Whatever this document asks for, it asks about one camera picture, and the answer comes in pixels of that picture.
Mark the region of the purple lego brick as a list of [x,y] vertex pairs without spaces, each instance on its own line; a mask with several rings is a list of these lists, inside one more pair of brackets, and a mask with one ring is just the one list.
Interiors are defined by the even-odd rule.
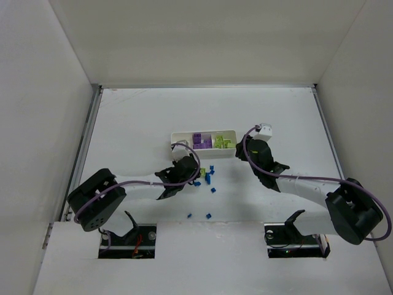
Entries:
[[204,141],[199,145],[193,145],[194,150],[212,149],[212,141]]

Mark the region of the purple curved studded lego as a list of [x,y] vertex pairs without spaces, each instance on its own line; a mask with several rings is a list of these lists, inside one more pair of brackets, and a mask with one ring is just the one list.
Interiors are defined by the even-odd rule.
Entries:
[[193,145],[199,145],[202,143],[201,133],[194,133],[192,136]]

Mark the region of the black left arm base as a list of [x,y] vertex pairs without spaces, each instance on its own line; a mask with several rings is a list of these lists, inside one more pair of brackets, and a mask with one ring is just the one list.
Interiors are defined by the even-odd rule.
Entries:
[[101,243],[98,259],[154,259],[157,225],[138,224],[128,211],[125,214],[132,223],[125,235],[99,230]]

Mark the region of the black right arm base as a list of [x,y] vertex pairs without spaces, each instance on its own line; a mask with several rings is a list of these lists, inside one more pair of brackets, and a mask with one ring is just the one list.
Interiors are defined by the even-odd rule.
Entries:
[[264,224],[264,240],[270,259],[328,257],[330,244],[325,235],[302,235],[295,227],[295,221],[304,213],[305,210],[298,210],[282,223]]

